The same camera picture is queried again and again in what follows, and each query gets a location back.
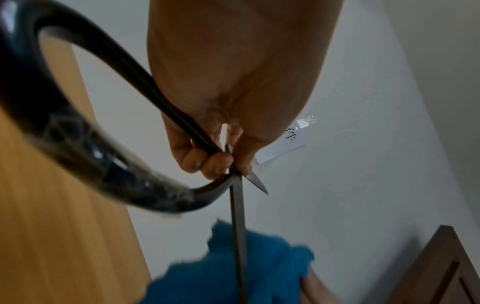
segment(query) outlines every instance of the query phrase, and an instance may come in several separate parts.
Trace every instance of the wooden door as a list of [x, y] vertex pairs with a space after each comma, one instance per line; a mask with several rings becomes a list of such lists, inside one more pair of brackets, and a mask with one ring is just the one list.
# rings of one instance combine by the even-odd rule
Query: wooden door
[[[66, 94], [95, 119], [71, 45], [43, 46]], [[130, 304], [149, 281], [125, 206], [26, 144], [0, 109], [0, 302]]]
[[480, 304], [480, 278], [454, 229], [440, 226], [389, 304]]

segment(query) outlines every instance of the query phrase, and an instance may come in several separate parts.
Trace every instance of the blue towel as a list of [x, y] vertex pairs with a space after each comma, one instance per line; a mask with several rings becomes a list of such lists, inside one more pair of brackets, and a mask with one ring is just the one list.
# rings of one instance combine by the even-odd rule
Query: blue towel
[[[170, 266], [164, 277], [150, 284], [142, 304], [239, 302], [232, 225], [218, 221], [211, 231], [206, 256]], [[246, 244], [249, 304], [298, 304], [300, 277], [307, 275], [313, 253], [251, 231]]]

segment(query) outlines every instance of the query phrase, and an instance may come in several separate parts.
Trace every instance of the black scissor handle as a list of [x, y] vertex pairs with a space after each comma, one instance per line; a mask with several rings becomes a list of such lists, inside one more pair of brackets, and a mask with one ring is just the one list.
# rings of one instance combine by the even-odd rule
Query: black scissor handle
[[51, 75], [39, 45], [42, 30], [103, 60], [209, 155], [221, 151], [190, 116], [163, 96], [140, 64], [85, 17], [53, 1], [0, 0], [0, 106], [31, 144], [100, 192], [142, 208], [197, 210], [229, 189], [230, 175], [189, 189], [153, 172], [91, 125]]

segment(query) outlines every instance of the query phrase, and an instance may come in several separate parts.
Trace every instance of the black scissors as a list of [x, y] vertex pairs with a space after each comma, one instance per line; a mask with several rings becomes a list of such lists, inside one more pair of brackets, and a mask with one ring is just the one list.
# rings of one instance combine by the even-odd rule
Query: black scissors
[[[188, 115], [172, 105], [153, 78], [95, 24], [54, 1], [0, 0], [0, 106], [26, 139], [98, 191], [155, 211], [180, 213], [210, 205], [230, 188], [240, 302], [246, 296], [242, 176], [235, 168], [197, 189], [154, 172], [90, 124], [70, 104], [50, 73], [40, 32], [96, 55], [176, 123], [207, 154], [221, 151]], [[248, 177], [263, 192], [255, 174]]]

